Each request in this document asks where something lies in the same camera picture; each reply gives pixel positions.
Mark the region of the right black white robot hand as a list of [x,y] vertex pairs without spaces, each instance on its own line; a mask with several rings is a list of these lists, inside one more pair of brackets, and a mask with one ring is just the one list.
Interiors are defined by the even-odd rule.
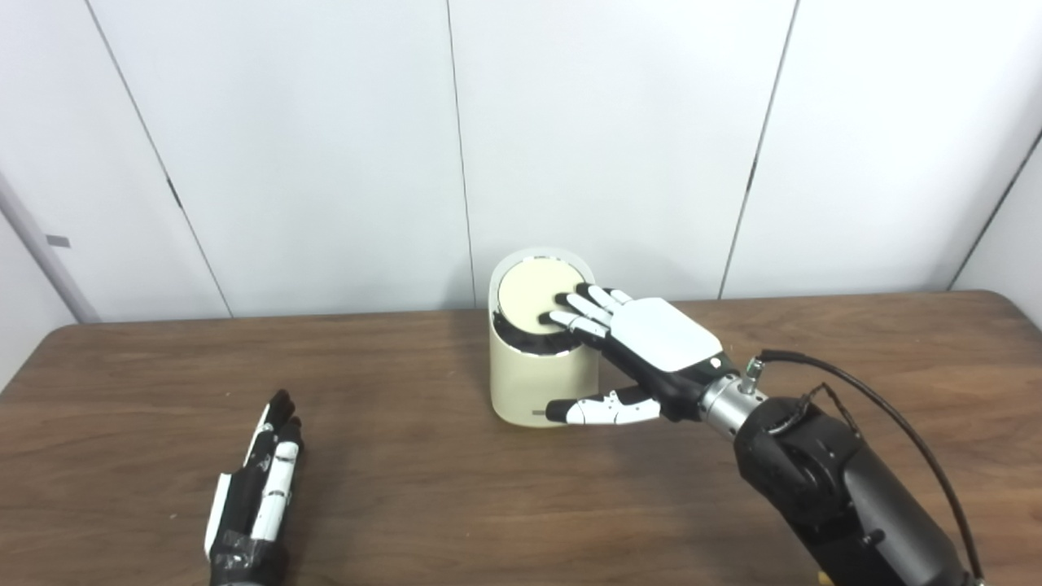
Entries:
[[737,368],[718,338],[663,298],[632,298],[622,290],[578,283],[540,315],[600,352],[632,386],[546,405],[545,417],[562,424],[632,424],[666,417],[701,422],[701,400]]

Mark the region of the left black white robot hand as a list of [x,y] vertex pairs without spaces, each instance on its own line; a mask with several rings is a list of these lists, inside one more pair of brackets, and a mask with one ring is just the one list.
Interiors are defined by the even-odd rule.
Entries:
[[204,537],[210,585],[284,583],[284,523],[303,451],[296,405],[280,389],[265,405],[242,466],[218,478]]

